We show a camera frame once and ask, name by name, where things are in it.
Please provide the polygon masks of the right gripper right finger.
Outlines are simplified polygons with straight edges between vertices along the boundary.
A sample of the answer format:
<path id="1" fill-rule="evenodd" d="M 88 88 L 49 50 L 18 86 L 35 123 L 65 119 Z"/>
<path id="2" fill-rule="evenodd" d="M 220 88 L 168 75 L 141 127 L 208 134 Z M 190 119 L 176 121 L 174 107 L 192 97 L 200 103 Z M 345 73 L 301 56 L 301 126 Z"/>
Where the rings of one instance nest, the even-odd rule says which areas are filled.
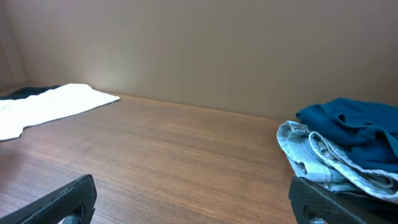
<path id="1" fill-rule="evenodd" d="M 392 224 L 392 204 L 349 192 L 333 193 L 303 177 L 293 177 L 289 200 L 298 224 Z"/>

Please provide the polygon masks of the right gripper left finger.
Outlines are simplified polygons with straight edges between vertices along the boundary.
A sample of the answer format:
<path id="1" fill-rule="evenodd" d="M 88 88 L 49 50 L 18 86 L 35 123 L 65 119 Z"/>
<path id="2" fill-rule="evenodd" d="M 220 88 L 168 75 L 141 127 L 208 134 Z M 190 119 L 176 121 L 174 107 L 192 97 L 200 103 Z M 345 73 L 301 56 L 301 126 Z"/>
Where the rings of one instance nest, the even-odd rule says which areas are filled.
<path id="1" fill-rule="evenodd" d="M 89 224 L 97 191 L 93 176 L 83 175 L 46 196 L 1 218 L 1 224 Z"/>

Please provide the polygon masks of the blue polo shirt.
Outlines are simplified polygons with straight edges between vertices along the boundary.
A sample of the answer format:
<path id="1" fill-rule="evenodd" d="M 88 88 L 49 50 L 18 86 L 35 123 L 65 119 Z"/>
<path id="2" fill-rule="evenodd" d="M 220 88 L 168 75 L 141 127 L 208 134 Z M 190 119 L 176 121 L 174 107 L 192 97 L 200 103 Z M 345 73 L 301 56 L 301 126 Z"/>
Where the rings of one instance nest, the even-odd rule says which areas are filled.
<path id="1" fill-rule="evenodd" d="M 310 105 L 296 117 L 341 146 L 364 169 L 397 172 L 397 107 L 337 98 Z"/>

